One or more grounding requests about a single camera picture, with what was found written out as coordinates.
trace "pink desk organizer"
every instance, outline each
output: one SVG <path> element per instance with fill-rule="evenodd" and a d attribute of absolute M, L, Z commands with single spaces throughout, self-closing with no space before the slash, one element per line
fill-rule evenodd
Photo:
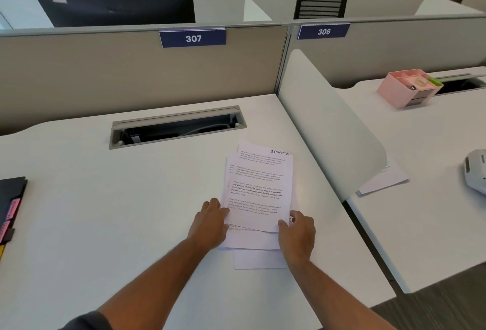
<path fill-rule="evenodd" d="M 441 88 L 442 83 L 423 70 L 412 69 L 388 73 L 376 92 L 393 107 L 400 108 L 425 104 Z"/>

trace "person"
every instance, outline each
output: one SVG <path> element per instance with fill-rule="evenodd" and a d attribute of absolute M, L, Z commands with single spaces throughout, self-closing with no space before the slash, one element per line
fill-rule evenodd
<path fill-rule="evenodd" d="M 204 202 L 184 241 L 97 311 L 68 322 L 63 330 L 160 330 L 198 264 L 225 240 L 228 213 L 216 198 Z M 283 220 L 278 222 L 278 242 L 322 326 L 326 330 L 394 329 L 311 262 L 314 220 L 298 211 L 291 211 L 290 216 L 290 226 Z"/>

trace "black monitor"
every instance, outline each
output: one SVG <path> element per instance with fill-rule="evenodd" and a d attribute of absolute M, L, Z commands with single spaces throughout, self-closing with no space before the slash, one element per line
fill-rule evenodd
<path fill-rule="evenodd" d="M 195 23 L 193 0 L 38 0 L 55 27 Z"/>

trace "hand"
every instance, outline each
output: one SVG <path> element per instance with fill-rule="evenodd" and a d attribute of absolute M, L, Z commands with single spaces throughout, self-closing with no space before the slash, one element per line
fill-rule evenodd
<path fill-rule="evenodd" d="M 226 239 L 229 225 L 225 224 L 225 217 L 229 209 L 222 209 L 217 198 L 204 202 L 201 211 L 196 214 L 187 234 L 187 239 L 208 253 L 219 246 Z"/>
<path fill-rule="evenodd" d="M 289 266 L 309 261 L 315 239 L 312 217 L 294 210 L 290 211 L 290 216 L 293 217 L 290 226 L 283 220 L 278 221 L 278 243 Z"/>

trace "wooden floor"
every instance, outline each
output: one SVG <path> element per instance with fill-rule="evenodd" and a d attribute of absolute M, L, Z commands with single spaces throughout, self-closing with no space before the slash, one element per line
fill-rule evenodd
<path fill-rule="evenodd" d="M 486 330 L 486 263 L 404 294 L 349 205 L 343 205 L 397 294 L 373 307 L 376 313 L 398 330 Z"/>

